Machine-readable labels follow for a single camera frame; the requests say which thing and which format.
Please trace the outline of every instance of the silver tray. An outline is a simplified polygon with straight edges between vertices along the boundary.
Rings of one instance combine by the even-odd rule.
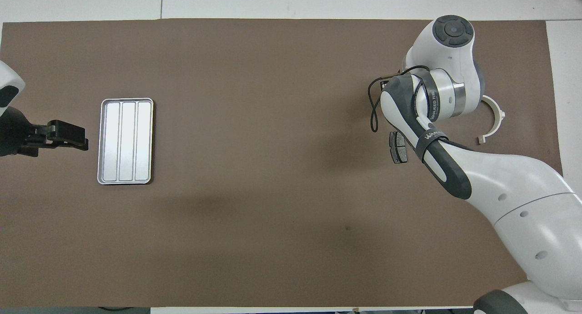
[[[146,184],[151,179],[154,101],[106,99],[101,103],[97,181]]]

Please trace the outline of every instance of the white table surface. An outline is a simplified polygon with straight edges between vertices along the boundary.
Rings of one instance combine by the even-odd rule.
[[[0,32],[2,22],[21,21],[208,17],[434,19],[443,14],[461,15],[468,20],[547,21],[563,173],[574,191],[582,192],[582,134],[578,129],[582,125],[582,0],[0,0]],[[528,95],[516,96],[526,99]],[[365,304],[349,308],[154,308],[152,313],[345,311],[358,305]],[[360,310],[381,309],[405,308],[360,307]]]

